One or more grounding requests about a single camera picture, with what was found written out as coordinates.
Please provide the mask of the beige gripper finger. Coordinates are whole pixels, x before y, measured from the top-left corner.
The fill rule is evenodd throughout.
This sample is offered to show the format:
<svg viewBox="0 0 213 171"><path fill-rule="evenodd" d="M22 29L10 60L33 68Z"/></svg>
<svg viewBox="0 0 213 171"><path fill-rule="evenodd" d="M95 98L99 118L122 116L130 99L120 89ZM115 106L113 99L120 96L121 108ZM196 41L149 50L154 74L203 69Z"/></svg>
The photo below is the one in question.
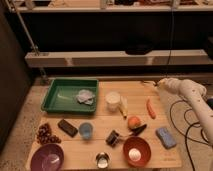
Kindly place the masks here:
<svg viewBox="0 0 213 171"><path fill-rule="evenodd" d="M164 87L166 80L167 80L166 78L163 78L163 79L159 80L157 82L157 87Z"/></svg>

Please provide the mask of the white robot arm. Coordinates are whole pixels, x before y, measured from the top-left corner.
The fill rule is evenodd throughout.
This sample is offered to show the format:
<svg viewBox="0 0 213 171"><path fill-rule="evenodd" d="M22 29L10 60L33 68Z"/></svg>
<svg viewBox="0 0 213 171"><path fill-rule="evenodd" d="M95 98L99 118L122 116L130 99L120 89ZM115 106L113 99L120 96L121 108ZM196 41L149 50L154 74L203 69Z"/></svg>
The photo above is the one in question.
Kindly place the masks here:
<svg viewBox="0 0 213 171"><path fill-rule="evenodd" d="M206 88L193 80L177 78L161 79L157 85L173 94L183 96L194 110L209 144L213 146L213 110L204 100Z"/></svg>

